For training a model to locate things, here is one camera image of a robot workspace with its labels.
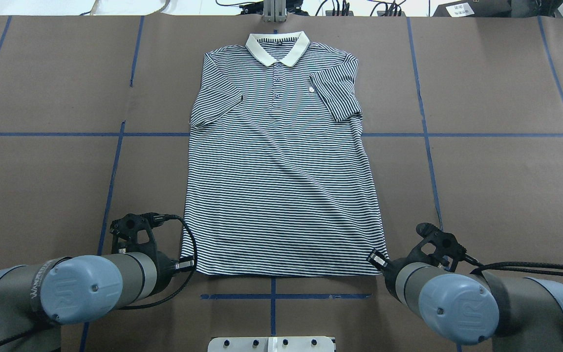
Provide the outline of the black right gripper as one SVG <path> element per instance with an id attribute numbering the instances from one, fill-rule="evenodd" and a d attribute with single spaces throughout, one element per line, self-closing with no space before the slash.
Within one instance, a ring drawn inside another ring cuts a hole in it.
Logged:
<path id="1" fill-rule="evenodd" d="M 454 234 L 444 232 L 427 222 L 418 224 L 416 233 L 422 240 L 404 258 L 389 259 L 377 249 L 369 253 L 367 261 L 383 275 L 387 285 L 393 285 L 409 264 L 428 264 L 454 272 L 458 263 L 467 261 L 467 249 L 458 242 Z"/>

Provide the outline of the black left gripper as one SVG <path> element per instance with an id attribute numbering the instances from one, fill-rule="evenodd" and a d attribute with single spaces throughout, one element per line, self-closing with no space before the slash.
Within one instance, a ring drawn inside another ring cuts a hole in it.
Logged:
<path id="1" fill-rule="evenodd" d="M 152 230 L 171 220 L 181 222 L 188 236 L 194 240 L 189 226 L 181 216 L 155 212 L 139 215 L 126 214 L 123 218 L 116 219 L 110 224 L 111 253 L 145 254 L 154 265 L 157 285 L 169 284 L 172 277 L 178 273 L 194 272 L 196 269 L 194 254 L 185 259 L 171 259 L 158 249 Z"/>

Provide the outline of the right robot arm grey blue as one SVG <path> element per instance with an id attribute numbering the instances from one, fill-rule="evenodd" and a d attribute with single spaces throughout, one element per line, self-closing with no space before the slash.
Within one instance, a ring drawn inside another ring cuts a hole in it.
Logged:
<path id="1" fill-rule="evenodd" d="M 404 258 L 377 249 L 367 261 L 397 301 L 458 345 L 491 341 L 494 352 L 563 352 L 563 264 L 481 264 L 456 237 L 420 223 L 422 240 Z"/>

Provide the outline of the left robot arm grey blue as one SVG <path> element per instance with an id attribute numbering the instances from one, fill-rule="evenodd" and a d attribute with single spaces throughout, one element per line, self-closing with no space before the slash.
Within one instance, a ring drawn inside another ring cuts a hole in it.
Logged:
<path id="1" fill-rule="evenodd" d="M 0 352 L 60 352 L 63 326 L 174 298 L 185 285 L 164 299 L 139 303 L 166 289 L 176 274 L 193 274 L 197 268 L 197 252 L 171 259 L 158 249 L 153 230 L 171 220 L 181 222 L 196 250 L 194 234 L 181 216 L 127 214 L 109 227 L 108 255 L 64 256 L 0 270 Z"/>

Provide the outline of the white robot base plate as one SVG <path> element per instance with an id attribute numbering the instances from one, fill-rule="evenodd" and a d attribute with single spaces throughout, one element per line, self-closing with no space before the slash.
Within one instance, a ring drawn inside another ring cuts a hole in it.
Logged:
<path id="1" fill-rule="evenodd" d="M 208 352 L 336 352 L 335 338 L 328 336 L 217 337 Z"/>

